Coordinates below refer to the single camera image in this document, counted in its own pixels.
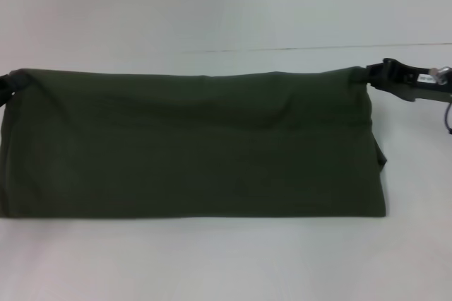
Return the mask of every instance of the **white surface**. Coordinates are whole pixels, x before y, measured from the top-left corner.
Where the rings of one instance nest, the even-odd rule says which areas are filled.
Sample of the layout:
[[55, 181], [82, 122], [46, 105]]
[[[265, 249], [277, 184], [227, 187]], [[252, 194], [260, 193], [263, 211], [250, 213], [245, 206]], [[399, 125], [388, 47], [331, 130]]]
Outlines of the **white surface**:
[[[449, 1], [0, 0], [0, 72], [450, 66]], [[387, 218], [0, 220], [0, 301], [452, 300], [446, 105], [369, 93]]]

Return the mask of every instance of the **white tabletop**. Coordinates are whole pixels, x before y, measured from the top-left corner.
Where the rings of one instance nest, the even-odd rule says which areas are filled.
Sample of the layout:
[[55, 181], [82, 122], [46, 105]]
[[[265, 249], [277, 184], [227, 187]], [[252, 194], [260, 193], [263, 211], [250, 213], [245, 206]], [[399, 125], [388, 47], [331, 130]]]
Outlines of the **white tabletop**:
[[[0, 0], [0, 73], [452, 66], [449, 2]], [[452, 300], [446, 104], [369, 94], [386, 218], [3, 219], [0, 301]]]

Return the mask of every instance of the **black cord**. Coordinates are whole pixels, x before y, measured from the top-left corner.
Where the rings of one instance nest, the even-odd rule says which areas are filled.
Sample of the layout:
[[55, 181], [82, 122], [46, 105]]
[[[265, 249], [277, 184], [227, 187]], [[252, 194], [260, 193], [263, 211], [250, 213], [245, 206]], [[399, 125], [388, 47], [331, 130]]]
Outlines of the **black cord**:
[[449, 126], [449, 123], [447, 121], [447, 118], [449, 116], [449, 110], [451, 110], [452, 102], [449, 103], [446, 109], [446, 113], [444, 114], [444, 124], [446, 125], [446, 128], [450, 135], [452, 135], [452, 128]]

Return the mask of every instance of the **green canvas bag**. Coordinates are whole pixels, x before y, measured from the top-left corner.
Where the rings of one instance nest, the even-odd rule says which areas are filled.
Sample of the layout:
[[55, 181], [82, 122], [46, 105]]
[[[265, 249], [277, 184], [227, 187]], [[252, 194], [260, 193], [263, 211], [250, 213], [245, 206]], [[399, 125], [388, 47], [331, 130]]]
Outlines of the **green canvas bag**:
[[0, 213], [385, 216], [366, 75], [13, 72]]

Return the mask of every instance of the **white label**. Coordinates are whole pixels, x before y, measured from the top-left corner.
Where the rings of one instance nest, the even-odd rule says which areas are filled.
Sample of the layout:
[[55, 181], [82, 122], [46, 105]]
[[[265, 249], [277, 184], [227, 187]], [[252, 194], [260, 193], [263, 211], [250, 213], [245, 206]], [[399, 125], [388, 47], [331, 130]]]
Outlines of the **white label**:
[[430, 75], [423, 74], [423, 73], [421, 73], [417, 77], [417, 82], [436, 84], [436, 81], [433, 77], [431, 77]]

